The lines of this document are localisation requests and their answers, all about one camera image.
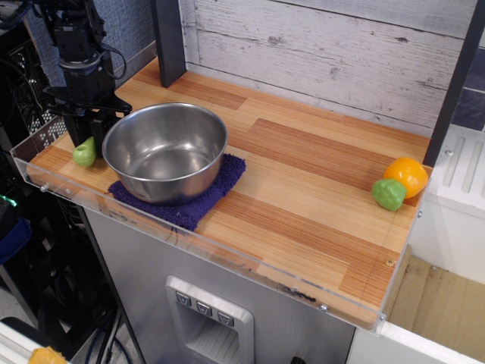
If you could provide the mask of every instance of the wooden countertop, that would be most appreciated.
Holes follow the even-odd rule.
[[[196,233],[265,263],[246,267],[258,275],[294,286],[269,265],[309,282],[298,287],[300,299],[372,324],[364,309],[333,303],[335,295],[319,287],[382,309],[395,269],[388,261],[399,260],[420,197],[390,212],[376,204],[371,187],[393,159],[423,160],[428,138],[190,72],[164,89],[156,60],[117,95],[134,110],[189,102],[218,114],[229,130],[227,152],[244,158],[247,170]],[[107,193],[114,172],[102,159],[78,167],[73,148],[60,138],[32,164]]]

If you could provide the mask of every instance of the bowl rim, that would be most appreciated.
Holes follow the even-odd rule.
[[[153,178],[137,177],[137,176],[133,176],[132,174],[128,174],[128,173],[122,172],[118,168],[115,168],[112,165],[112,163],[110,163],[109,160],[106,159],[106,157],[105,157],[106,153],[105,152],[106,152],[106,148],[107,148],[107,144],[108,144],[106,142],[106,140],[108,140],[108,138],[113,134],[114,129],[120,125],[120,122],[122,122],[123,120],[128,119],[128,118],[133,118],[134,115],[139,114],[139,113],[141,113],[143,111],[149,110],[151,108],[161,108],[161,107],[170,107],[170,106],[188,106],[190,108],[197,108],[197,109],[199,109],[199,110],[201,110],[203,112],[206,112],[206,113],[210,114],[210,116],[212,116],[213,118],[215,118],[216,120],[219,120],[221,122],[221,126],[222,126],[222,128],[224,130],[224,136],[225,136],[224,137],[224,144],[222,145],[222,148],[221,148],[221,151],[219,152],[219,154],[217,154],[217,156],[214,157],[210,163],[208,163],[204,167],[200,168],[199,170],[194,171],[191,174],[186,174],[184,176],[174,177],[174,178],[165,178],[165,179],[153,179]],[[138,110],[135,110],[134,112],[131,112],[128,115],[122,117],[120,120],[118,120],[111,127],[111,129],[106,133],[105,138],[103,139],[102,154],[103,154],[103,159],[105,160],[106,164],[113,171],[115,171],[117,174],[122,175],[124,177],[128,177],[128,178],[131,178],[132,180],[137,180],[137,181],[142,181],[142,182],[174,182],[174,181],[177,181],[177,180],[187,179],[187,178],[192,177],[192,176],[194,176],[196,174],[200,174],[201,172],[209,169],[212,165],[218,163],[219,160],[221,159],[222,155],[225,153],[225,150],[227,148],[228,140],[229,140],[229,132],[227,130],[226,124],[224,123],[224,121],[222,120],[222,118],[219,115],[217,115],[216,113],[214,113],[213,111],[211,111],[211,110],[209,110],[207,108],[204,108],[204,107],[202,107],[200,105],[195,105],[195,104],[191,104],[191,103],[188,103],[188,102],[162,102],[162,103],[159,103],[159,104],[154,104],[154,105],[145,106],[143,108],[139,108]]]

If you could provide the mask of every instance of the stainless steel bowl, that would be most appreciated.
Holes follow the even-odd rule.
[[[139,199],[176,205],[214,182],[227,145],[227,128],[200,106],[167,103],[119,120],[103,142],[105,161]]]

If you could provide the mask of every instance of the button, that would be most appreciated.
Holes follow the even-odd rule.
[[[234,318],[230,317],[228,314],[223,313],[221,311],[217,311],[217,318],[219,321],[226,326],[233,327],[234,326]]]
[[[177,302],[182,303],[184,306],[190,307],[192,302],[190,302],[190,297],[183,293],[175,291],[175,296],[177,297]]]
[[[205,303],[197,301],[197,310],[206,316],[212,316],[212,308]]]

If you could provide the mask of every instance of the purple cloth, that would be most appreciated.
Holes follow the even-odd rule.
[[[219,199],[231,191],[246,170],[244,159],[231,154],[224,154],[223,158],[221,170],[209,189],[196,199],[182,205],[163,206],[144,202],[128,192],[119,180],[108,188],[108,192],[112,193],[118,201],[194,231],[199,221],[215,206]]]

